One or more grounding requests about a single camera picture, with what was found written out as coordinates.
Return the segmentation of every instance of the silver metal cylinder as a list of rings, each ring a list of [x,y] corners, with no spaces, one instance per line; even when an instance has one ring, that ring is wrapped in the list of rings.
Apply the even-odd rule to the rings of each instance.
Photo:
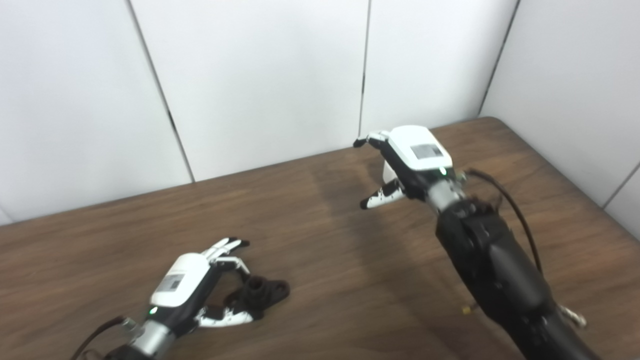
[[[148,320],[142,325],[140,333],[129,345],[143,354],[158,360],[166,354],[174,341],[175,335],[173,335],[168,327],[159,322]]]
[[[438,213],[441,213],[454,202],[467,197],[462,191],[462,186],[459,182],[451,179],[444,179],[435,183],[429,189],[427,195],[429,203]]]

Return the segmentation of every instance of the wall seam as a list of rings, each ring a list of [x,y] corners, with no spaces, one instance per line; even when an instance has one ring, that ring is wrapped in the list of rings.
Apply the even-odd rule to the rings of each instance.
[[[516,13],[518,12],[519,6],[520,6],[520,0],[518,0],[516,2],[516,5],[513,7],[513,13],[511,14],[511,20],[509,20],[509,26],[507,26],[507,31],[504,34],[504,39],[502,40],[502,45],[500,46],[498,57],[495,59],[495,65],[493,66],[493,70],[491,71],[491,76],[489,77],[489,82],[487,83],[486,89],[484,90],[484,95],[483,95],[482,101],[480,102],[480,107],[478,108],[478,114],[476,115],[476,117],[480,116],[480,113],[482,112],[482,108],[484,106],[484,102],[486,101],[486,96],[489,94],[489,88],[491,87],[491,83],[493,82],[495,71],[498,69],[498,64],[500,63],[500,59],[502,58],[504,45],[507,43],[507,39],[509,38],[509,33],[511,32],[511,26],[513,25],[513,20],[516,18]]]
[[[191,183],[195,183],[195,178],[193,176],[191,164],[189,163],[189,158],[187,158],[187,154],[182,144],[182,139],[180,139],[180,134],[178,134],[178,129],[176,128],[175,122],[173,121],[173,115],[171,114],[171,109],[169,109],[169,103],[166,100],[164,90],[162,88],[162,85],[160,84],[160,78],[158,77],[156,66],[154,65],[153,59],[151,58],[151,53],[149,52],[147,41],[145,40],[145,37],[142,33],[142,28],[140,27],[140,23],[138,22],[138,16],[136,15],[136,10],[133,8],[133,4],[131,3],[131,0],[125,0],[125,2],[127,3],[129,14],[131,15],[131,19],[133,20],[134,27],[136,28],[136,32],[138,34],[138,40],[140,40],[140,44],[142,45],[142,50],[145,53],[147,64],[151,69],[151,74],[154,78],[154,82],[156,83],[156,88],[158,90],[158,93],[160,94],[160,98],[162,99],[164,110],[166,111],[166,114],[169,116],[169,121],[171,122],[171,127],[173,129],[173,135],[175,136],[175,139],[178,142],[178,147],[180,148],[180,154],[182,155],[182,160],[184,161],[187,171],[189,172],[189,178],[191,179]]]
[[[364,37],[364,64],[362,65],[362,91],[360,92],[360,116],[358,118],[358,137],[360,136],[360,132],[362,132],[362,107],[364,105],[365,80],[367,79],[367,52],[369,50],[369,24],[371,22],[371,1],[372,0],[369,0],[369,5],[367,6],[367,29],[365,31],[365,37]]]
[[[607,206],[616,197],[616,195],[620,192],[620,190],[622,190],[622,188],[625,187],[625,185],[629,182],[629,180],[631,180],[631,178],[636,174],[636,172],[638,172],[638,169],[640,169],[640,162],[633,168],[633,170],[631,170],[631,173],[624,180],[622,180],[622,183],[620,184],[620,186],[618,186],[617,189],[613,191],[613,194],[611,194],[611,196],[607,199],[607,201],[604,202],[604,204],[602,205],[602,209],[607,209]]]

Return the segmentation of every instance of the black robotic arm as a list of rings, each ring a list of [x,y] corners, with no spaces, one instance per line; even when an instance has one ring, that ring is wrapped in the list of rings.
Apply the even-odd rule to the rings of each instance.
[[[509,334],[526,359],[600,359],[563,315],[578,324],[584,318],[556,304],[541,271],[497,210],[464,194],[451,157],[425,127],[371,133],[353,146],[365,143],[380,150],[397,177],[364,199],[361,208],[405,196],[427,202],[438,213],[436,236],[477,305]]]

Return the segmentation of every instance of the black object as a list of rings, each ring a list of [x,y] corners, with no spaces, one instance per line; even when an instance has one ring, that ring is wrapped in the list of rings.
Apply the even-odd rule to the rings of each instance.
[[[233,309],[234,314],[246,311],[254,320],[260,320],[266,309],[286,299],[290,292],[286,281],[251,276],[242,288],[225,298],[224,305]]]
[[[528,360],[599,360],[563,321],[549,285],[505,221],[477,199],[438,217],[436,235],[484,313]]]
[[[120,325],[121,323],[123,323],[125,321],[125,318],[123,316],[118,316],[115,317],[109,321],[107,321],[106,323],[98,326],[98,328],[93,331],[91,333],[91,335],[89,335],[82,344],[80,344],[80,346],[78,347],[78,349],[76,350],[76,352],[74,352],[73,355],[71,355],[70,360],[76,360],[80,354],[82,354],[82,351],[84,350],[84,348],[86,348],[87,345],[89,345],[89,343],[95,339],[96,336],[100,335],[102,332],[104,332],[106,329],[110,328],[110,327],[114,327],[116,325]]]

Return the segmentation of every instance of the robot finger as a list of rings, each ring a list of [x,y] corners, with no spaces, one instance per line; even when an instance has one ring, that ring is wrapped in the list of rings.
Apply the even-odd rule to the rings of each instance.
[[[245,282],[251,276],[251,272],[249,268],[246,267],[244,261],[242,259],[237,258],[235,256],[219,256],[213,259],[212,263],[218,264],[221,266],[225,266],[227,264],[232,264],[233,268],[240,274],[242,281]]]
[[[361,136],[353,142],[353,147],[361,147],[366,143],[371,144],[371,146],[376,149],[380,149],[383,143],[387,142],[389,139],[388,131],[373,131],[367,135]]]
[[[246,240],[240,240],[238,238],[224,238],[215,243],[212,247],[203,251],[202,255],[204,255],[211,262],[218,256],[228,255],[238,247],[246,246],[249,246],[249,242]]]
[[[389,204],[406,197],[402,184],[398,179],[393,179],[374,192],[370,197],[360,201],[360,208],[371,209],[380,205]]]
[[[246,311],[234,314],[234,310],[226,307],[223,311],[206,310],[197,320],[200,327],[227,327],[241,325],[253,321],[253,317]]]

